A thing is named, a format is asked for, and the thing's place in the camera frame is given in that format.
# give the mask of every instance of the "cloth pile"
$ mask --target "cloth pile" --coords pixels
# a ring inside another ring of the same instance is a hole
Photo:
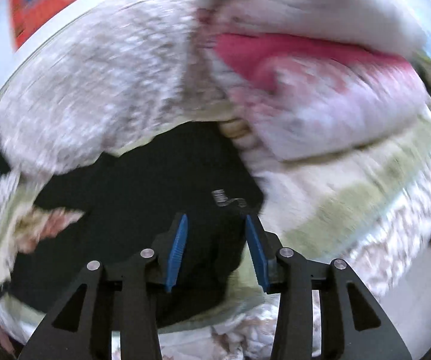
[[[380,298],[431,235],[431,102],[407,62],[424,37],[400,0],[113,0],[87,12],[0,96],[11,168],[0,174],[0,282],[18,250],[18,207],[54,174],[217,120],[264,193],[266,230],[308,258],[345,258]],[[329,155],[288,161],[319,154]],[[159,332],[163,356],[266,358],[277,303],[244,251],[220,307]],[[42,318],[13,297],[0,303],[21,342]],[[314,332],[317,353],[317,297]],[[116,359],[116,333],[113,345]]]
[[[405,59],[425,33],[400,0],[198,4],[214,78],[279,160],[389,136],[428,100]]]

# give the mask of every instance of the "blue gripper pad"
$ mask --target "blue gripper pad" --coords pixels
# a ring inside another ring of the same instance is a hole
[[[259,239],[259,234],[250,215],[246,216],[245,234],[252,263],[254,264],[257,282],[264,292],[270,287],[268,260]]]
[[[166,292],[171,292],[172,287],[177,282],[179,275],[180,264],[182,263],[182,256],[187,242],[188,232],[188,219],[187,215],[182,215],[179,222],[179,227],[174,237],[172,249],[167,261],[167,276],[166,276]]]

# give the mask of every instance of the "metal screw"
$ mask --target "metal screw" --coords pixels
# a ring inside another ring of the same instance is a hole
[[[336,260],[334,261],[334,266],[335,266],[337,269],[342,270],[342,269],[347,268],[347,263],[346,263],[343,259],[336,259]]]
[[[89,271],[97,271],[97,269],[100,268],[100,262],[99,261],[91,261],[90,263],[87,264],[87,269]]]
[[[292,257],[294,255],[294,251],[289,247],[283,247],[279,250],[279,253],[283,257]]]
[[[150,257],[153,257],[155,252],[152,249],[144,249],[140,252],[140,256],[144,257],[144,259],[149,259]]]

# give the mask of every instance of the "red fabric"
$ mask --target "red fabric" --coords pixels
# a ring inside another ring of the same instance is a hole
[[[276,89],[275,69],[271,60],[280,56],[303,56],[332,59],[342,65],[354,63],[407,63],[396,55],[371,52],[351,44],[329,42],[285,34],[265,34],[259,37],[225,33],[217,37],[216,54],[236,73],[257,89]]]

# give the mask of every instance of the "crumpled fabric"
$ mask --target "crumpled fabric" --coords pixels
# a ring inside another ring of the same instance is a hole
[[[408,62],[354,64],[280,57],[275,94],[231,90],[239,115],[279,160],[347,150],[415,120],[430,99]]]
[[[11,167],[43,183],[206,113],[230,119],[194,17],[194,0],[109,0],[61,30],[0,98]]]
[[[197,0],[210,33],[285,33],[411,57],[426,34],[404,0]]]
[[[406,60],[357,46],[290,35],[225,34],[212,52],[212,60],[217,57],[223,62],[214,72],[228,65],[219,81],[225,81],[221,85],[239,116],[279,160],[389,136],[413,121],[430,99]],[[231,68],[245,84],[227,80]]]
[[[324,1],[324,14],[329,11],[336,20],[340,15],[340,22],[318,15],[319,0],[222,0],[212,9],[212,18],[199,18],[209,33],[219,34],[208,56],[227,65],[221,69],[221,63],[214,62],[214,77],[239,106],[239,116],[279,160],[330,154],[387,137],[413,121],[429,99],[422,80],[400,57],[410,56],[422,43],[407,52],[386,47],[394,45],[393,39],[387,38],[387,44],[372,42],[365,32],[373,23],[402,27],[416,23],[408,8],[387,0],[398,9],[398,14],[389,14],[386,7],[367,9],[379,0],[364,0],[368,5]],[[365,9],[364,19],[357,16],[359,9]],[[386,30],[370,32],[380,41],[380,32]],[[389,37],[410,45],[414,34],[417,31],[393,31]],[[307,36],[360,44],[377,52]],[[228,79],[230,70],[246,82]]]
[[[417,177],[415,184],[415,192],[409,188],[407,194],[405,192],[401,194],[400,204],[396,207],[397,211],[389,210],[387,212],[387,221],[384,219],[381,222],[383,227],[377,227],[375,234],[367,237],[367,240],[361,241],[361,243],[366,243],[365,249],[359,244],[354,246],[354,253],[358,254],[358,258],[362,261],[361,266],[366,269],[362,271],[362,276],[368,278],[367,282],[379,293],[383,293],[396,283],[410,265],[411,259],[425,245],[428,234],[431,233],[431,163],[430,168],[424,169]],[[414,193],[417,196],[423,196],[423,199],[414,198]],[[183,340],[180,340],[180,336],[178,336],[177,340],[172,341],[172,344],[170,344],[168,335],[164,335],[164,338],[161,337],[163,355],[166,359],[173,358],[174,360],[242,360],[244,353],[255,359],[266,358],[267,353],[271,350],[274,337],[273,327],[278,311],[276,304],[277,299],[268,300],[266,304],[257,309],[249,310],[227,323],[215,326],[214,332],[209,329],[205,336],[207,338],[205,351],[200,348],[198,342],[191,341],[190,338],[196,336],[192,332],[181,332],[187,335],[186,340],[182,342]],[[0,320],[4,321],[4,327],[12,326],[10,331],[17,332],[14,335],[20,334],[22,328],[20,321],[17,320],[17,314],[12,316],[7,312],[6,302],[0,304]],[[24,326],[23,328],[25,332],[28,332],[23,335],[25,341],[34,326],[31,328]],[[114,358],[116,358],[119,353],[117,345],[114,344],[113,348]]]
[[[43,210],[32,206],[15,225],[14,240],[17,251],[24,254],[32,253],[40,241],[45,238],[55,238],[83,215],[84,213],[78,210],[66,208]]]

